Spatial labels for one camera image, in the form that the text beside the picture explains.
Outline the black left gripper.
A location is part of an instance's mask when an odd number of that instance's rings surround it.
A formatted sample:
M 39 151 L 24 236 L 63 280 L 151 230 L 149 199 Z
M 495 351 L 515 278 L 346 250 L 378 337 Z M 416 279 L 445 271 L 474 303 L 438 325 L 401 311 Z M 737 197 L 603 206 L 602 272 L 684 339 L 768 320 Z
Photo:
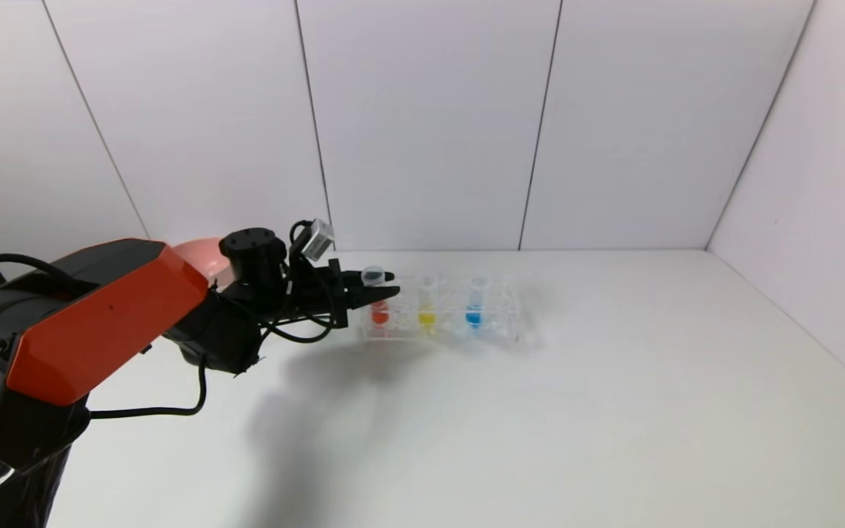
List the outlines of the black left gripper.
M 293 305 L 302 315 L 328 315 L 331 328 L 348 328 L 348 309 L 359 309 L 396 297 L 401 287 L 386 285 L 395 275 L 385 270 L 343 271 L 338 258 L 314 266 L 306 258 L 293 261 Z

